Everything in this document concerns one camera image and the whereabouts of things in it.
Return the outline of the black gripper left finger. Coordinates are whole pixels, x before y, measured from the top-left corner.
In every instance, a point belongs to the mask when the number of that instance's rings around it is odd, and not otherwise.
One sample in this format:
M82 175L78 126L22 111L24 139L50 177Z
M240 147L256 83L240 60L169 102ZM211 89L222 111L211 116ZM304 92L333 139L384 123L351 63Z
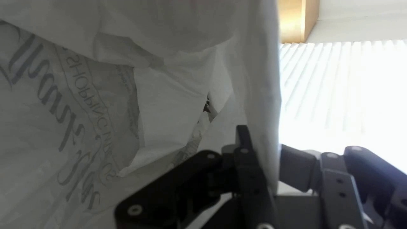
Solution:
M202 151L122 200L115 229L274 229L276 208L249 130L220 153Z

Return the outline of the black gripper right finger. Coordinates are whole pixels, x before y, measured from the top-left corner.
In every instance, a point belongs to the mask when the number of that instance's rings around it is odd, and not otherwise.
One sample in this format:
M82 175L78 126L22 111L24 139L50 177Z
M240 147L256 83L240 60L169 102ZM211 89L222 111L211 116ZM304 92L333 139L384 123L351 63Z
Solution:
M281 229L407 229L407 175L361 147L318 157L283 145Z

